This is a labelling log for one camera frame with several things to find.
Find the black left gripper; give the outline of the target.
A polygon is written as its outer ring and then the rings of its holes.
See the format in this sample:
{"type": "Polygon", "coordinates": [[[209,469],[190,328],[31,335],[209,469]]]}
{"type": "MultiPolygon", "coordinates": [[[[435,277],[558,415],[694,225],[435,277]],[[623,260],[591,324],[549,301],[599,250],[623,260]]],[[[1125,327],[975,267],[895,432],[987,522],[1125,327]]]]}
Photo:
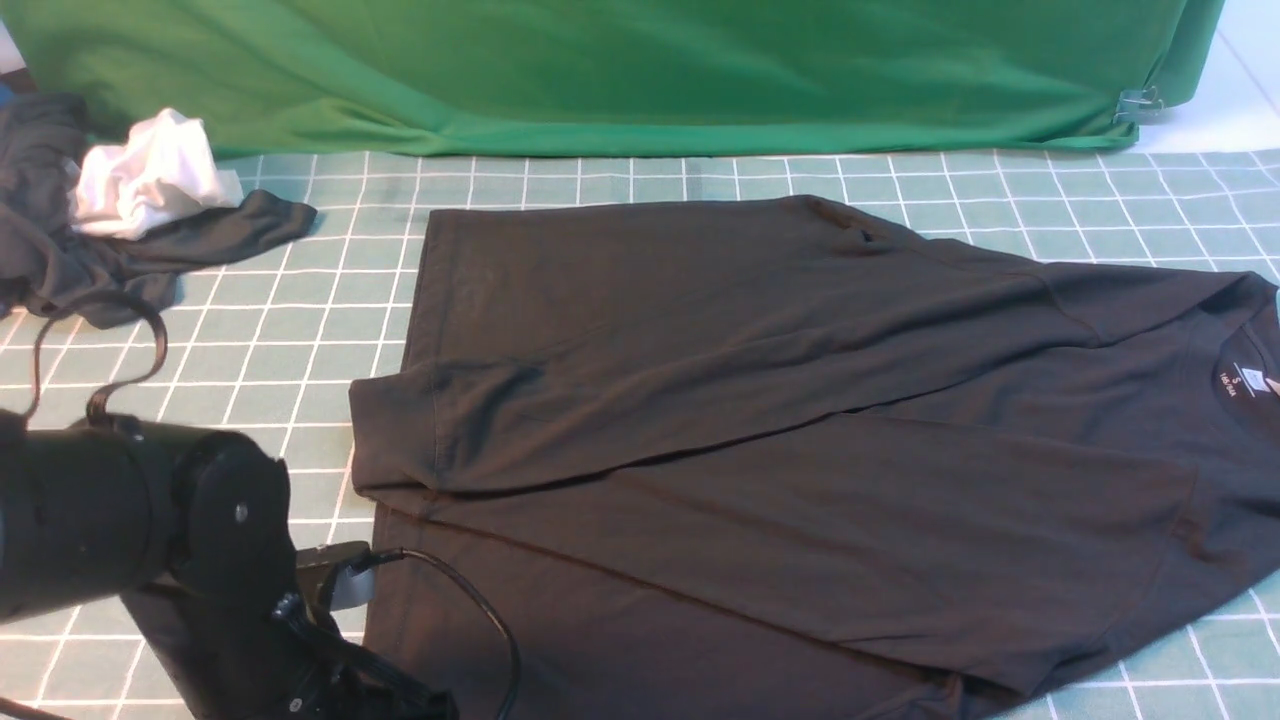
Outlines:
{"type": "Polygon", "coordinates": [[[451,693],[315,626],[291,575],[172,575],[120,600],[196,719],[458,716],[451,693]]]}

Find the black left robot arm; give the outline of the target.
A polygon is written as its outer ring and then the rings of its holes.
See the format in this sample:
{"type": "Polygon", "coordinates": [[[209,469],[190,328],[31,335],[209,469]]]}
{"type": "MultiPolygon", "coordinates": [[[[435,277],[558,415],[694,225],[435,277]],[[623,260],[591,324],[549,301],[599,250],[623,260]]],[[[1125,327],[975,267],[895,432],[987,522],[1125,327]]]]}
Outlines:
{"type": "Polygon", "coordinates": [[[332,614],[372,597],[365,541],[298,550],[285,462],[250,437],[131,416],[3,414],[1,615],[118,597],[197,719],[454,719],[332,614]]]}

